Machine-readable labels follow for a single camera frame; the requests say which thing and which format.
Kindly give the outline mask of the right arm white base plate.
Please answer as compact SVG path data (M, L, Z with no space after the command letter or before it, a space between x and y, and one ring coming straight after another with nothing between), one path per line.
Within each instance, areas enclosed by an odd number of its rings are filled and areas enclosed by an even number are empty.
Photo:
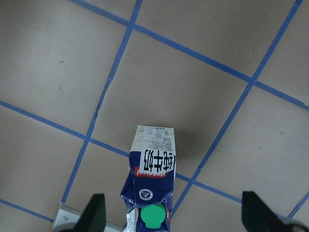
M74 226L77 224L81 214L71 207L68 207L60 203L57 207L55 216L53 217L52 226L50 231L52 232L74 232ZM112 223L106 222L104 232L121 232L123 228L116 226Z

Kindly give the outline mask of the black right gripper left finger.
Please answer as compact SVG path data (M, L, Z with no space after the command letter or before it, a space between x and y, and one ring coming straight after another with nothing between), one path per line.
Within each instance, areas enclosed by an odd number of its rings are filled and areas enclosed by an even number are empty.
M103 232L106 227L106 206L104 193L93 194L77 224L75 232Z

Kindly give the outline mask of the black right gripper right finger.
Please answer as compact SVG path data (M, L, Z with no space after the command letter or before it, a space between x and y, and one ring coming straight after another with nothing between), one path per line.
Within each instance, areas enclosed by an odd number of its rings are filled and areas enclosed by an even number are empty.
M242 193L242 224L247 232L286 232L284 223L254 191Z

